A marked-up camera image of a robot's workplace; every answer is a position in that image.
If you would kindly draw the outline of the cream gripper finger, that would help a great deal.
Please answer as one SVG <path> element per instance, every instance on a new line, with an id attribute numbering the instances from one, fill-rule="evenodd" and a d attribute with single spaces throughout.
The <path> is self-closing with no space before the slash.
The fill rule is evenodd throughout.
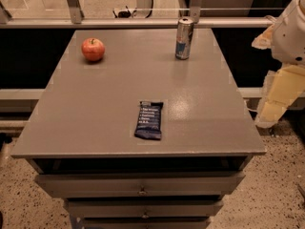
<path id="1" fill-rule="evenodd" d="M 305 91 L 305 67 L 283 64 L 265 76 L 262 97 L 258 102 L 254 123 L 259 128 L 271 128 Z"/>
<path id="2" fill-rule="evenodd" d="M 254 39 L 252 46 L 256 49 L 266 50 L 271 47 L 274 25 L 268 27 L 263 33 Z"/>

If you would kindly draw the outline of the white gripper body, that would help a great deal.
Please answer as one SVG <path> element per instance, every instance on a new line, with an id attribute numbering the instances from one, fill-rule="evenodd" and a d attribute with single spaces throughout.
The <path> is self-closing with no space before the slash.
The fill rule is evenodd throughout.
<path id="1" fill-rule="evenodd" d="M 305 64 L 305 0 L 292 0 L 276 19 L 271 45 L 274 59 Z"/>

